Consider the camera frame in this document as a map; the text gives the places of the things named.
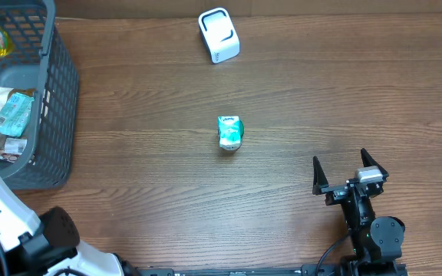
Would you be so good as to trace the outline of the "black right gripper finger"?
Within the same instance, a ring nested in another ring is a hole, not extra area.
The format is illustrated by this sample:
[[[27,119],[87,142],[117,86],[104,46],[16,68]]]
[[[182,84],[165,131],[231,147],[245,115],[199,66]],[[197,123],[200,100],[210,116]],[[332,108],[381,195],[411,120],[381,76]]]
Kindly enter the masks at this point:
[[[361,153],[361,161],[363,162],[364,167],[376,166],[380,170],[384,179],[389,177],[388,171],[383,166],[381,166],[378,162],[376,162],[365,148],[362,148],[360,150],[360,153]]]
[[[322,193],[326,193],[329,187],[328,180],[325,176],[325,173],[317,156],[313,157],[312,164],[313,164],[313,175],[314,175],[312,194],[321,195]]]

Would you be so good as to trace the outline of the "green lidded jar with tissues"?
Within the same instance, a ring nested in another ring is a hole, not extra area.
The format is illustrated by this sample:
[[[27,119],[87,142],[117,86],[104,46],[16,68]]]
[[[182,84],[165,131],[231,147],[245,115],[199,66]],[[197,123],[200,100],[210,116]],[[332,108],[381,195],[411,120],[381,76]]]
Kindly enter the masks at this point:
[[[218,117],[218,141],[219,147],[236,151],[242,145],[245,128],[239,116]]]

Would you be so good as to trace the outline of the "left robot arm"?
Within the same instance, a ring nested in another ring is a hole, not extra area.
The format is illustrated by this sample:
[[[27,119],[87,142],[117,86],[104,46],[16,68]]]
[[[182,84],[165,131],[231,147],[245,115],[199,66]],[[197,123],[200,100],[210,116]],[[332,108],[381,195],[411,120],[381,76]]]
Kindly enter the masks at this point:
[[[135,275],[83,241],[65,210],[42,215],[15,194],[71,169],[79,76],[52,19],[0,18],[0,275]]]

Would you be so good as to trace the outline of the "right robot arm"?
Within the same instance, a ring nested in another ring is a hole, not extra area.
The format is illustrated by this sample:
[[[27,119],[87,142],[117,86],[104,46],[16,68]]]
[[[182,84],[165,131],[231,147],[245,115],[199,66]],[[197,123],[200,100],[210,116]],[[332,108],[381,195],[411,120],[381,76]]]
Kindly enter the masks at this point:
[[[377,163],[366,149],[361,149],[363,166],[345,184],[330,186],[318,158],[312,159],[312,193],[324,195],[326,205],[340,205],[347,233],[332,244],[313,269],[314,275],[406,275],[404,264],[396,260],[402,256],[405,225],[397,217],[377,217],[371,199],[379,196],[389,177],[388,171]],[[324,268],[328,255],[350,239],[353,255],[344,256],[332,268]]]

